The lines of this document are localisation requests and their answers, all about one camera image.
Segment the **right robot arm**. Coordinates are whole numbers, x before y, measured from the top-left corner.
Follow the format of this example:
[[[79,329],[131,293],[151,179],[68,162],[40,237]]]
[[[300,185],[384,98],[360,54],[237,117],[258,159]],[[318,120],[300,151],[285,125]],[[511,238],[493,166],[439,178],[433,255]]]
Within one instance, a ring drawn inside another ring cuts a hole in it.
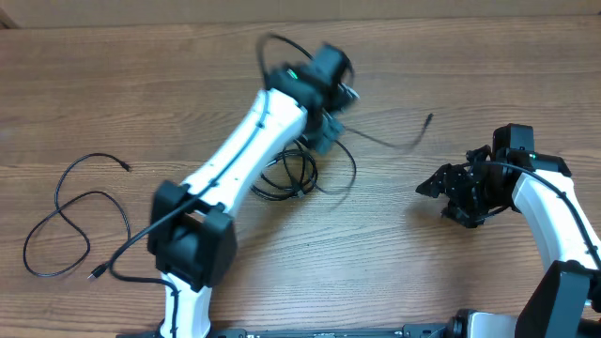
[[[491,145],[470,150],[462,164],[444,164],[417,193],[444,194],[444,218],[475,228],[511,209],[531,229],[546,270],[517,316],[460,310],[438,337],[597,337],[600,323],[600,239],[581,208],[563,158],[534,149],[533,128],[508,124]]]

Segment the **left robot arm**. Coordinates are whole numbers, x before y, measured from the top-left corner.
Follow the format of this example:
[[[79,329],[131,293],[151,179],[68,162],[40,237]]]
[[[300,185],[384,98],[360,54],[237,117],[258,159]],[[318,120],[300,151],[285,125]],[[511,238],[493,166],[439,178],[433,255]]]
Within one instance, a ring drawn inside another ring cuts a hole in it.
[[[358,95],[343,77],[348,57],[323,45],[305,64],[273,69],[252,108],[218,151],[180,184],[154,194],[147,249],[165,286],[161,337],[205,337],[213,286],[237,251],[234,220],[263,169],[299,142],[328,152],[343,131],[334,114]]]

